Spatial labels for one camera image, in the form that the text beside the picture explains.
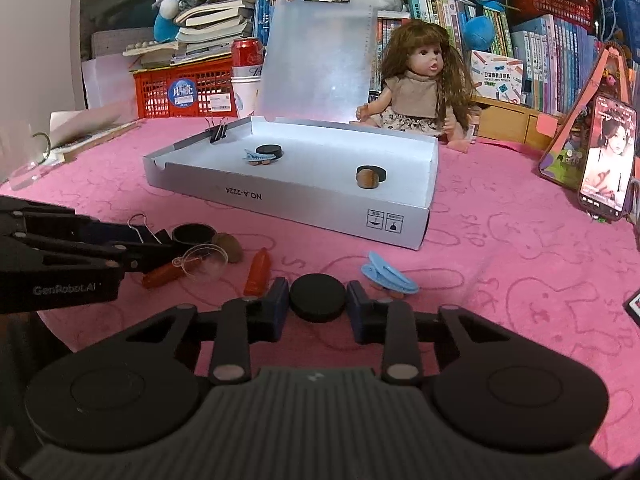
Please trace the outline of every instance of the doll face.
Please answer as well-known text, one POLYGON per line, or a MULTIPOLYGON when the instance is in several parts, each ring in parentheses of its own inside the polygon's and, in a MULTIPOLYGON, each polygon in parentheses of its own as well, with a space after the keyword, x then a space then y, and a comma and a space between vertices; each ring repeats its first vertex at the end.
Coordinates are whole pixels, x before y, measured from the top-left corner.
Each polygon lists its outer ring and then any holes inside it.
POLYGON ((416 48, 406 62, 412 72, 430 77, 437 76, 444 67, 442 49, 438 44, 416 48))

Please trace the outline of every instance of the phone screen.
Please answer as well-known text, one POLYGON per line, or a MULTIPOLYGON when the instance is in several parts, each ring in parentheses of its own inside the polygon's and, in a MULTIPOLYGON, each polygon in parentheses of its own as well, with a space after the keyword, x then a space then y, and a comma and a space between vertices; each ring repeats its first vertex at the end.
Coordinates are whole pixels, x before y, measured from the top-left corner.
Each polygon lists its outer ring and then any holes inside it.
POLYGON ((620 217, 634 168, 636 111, 597 96, 580 201, 604 216, 620 217))

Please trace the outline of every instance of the blue clip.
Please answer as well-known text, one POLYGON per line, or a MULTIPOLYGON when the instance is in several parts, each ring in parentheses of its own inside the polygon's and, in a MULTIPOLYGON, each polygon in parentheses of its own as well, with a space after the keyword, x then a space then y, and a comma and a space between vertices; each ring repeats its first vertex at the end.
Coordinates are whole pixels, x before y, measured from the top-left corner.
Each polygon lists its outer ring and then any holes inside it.
POLYGON ((402 294, 415 294, 420 290, 420 287, 413 280, 390 266, 378 254, 370 252, 369 261, 370 263, 363 265, 360 270, 365 277, 379 286, 402 294))
POLYGON ((250 150, 244 150, 246 155, 244 156, 244 160, 249 162, 264 162, 266 160, 273 160, 276 158, 275 155, 262 155, 261 153, 251 152, 250 150))

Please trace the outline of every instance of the white cardboard box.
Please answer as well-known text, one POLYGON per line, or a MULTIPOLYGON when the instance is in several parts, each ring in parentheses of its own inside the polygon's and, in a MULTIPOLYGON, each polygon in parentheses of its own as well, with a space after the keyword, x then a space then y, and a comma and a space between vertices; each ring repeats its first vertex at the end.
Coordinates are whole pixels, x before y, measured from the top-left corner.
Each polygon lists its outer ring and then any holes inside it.
POLYGON ((418 249, 429 218, 438 140, 321 121, 250 117, 213 144, 198 134, 144 158, 151 186, 391 245, 418 249), (283 156, 252 166, 244 150, 279 144, 283 156), (359 166, 386 170, 376 189, 359 166))

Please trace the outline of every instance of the pink tablecloth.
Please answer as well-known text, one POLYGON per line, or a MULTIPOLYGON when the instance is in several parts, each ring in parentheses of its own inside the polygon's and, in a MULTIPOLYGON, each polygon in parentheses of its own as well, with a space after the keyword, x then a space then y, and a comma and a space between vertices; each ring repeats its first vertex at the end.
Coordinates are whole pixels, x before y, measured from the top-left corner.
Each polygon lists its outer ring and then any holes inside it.
MULTIPOLYGON (((274 276, 294 280, 326 272, 344 282, 361 278, 359 268, 367 252, 375 250, 420 285, 410 300, 417 310, 460 304, 590 366, 610 393, 609 413, 594 449, 612 465, 638 452, 640 413, 634 398, 640 391, 640 331, 622 310, 623 301, 640 288, 640 253, 630 224, 592 221, 574 207, 570 193, 535 176, 533 160, 482 144, 466 155, 440 151, 433 213, 420 251, 149 187, 142 156, 205 126, 194 119, 149 121, 20 192, 104 221, 126 222, 142 211, 156 230, 206 222, 234 234, 246 251, 245 261, 228 266, 214 285, 183 280, 147 291, 140 275, 131 274, 113 303, 44 312, 47 325, 67 345, 80 349, 177 303, 218 308, 241 294, 249 261, 263 246, 271 251, 274 276)), ((279 344, 252 348, 256 367, 376 367, 380 357, 380 347, 353 342, 344 316, 312 325, 290 314, 279 344)), ((429 345, 424 345, 424 357, 433 370, 429 345)), ((204 361, 198 370, 204 370, 204 361)))

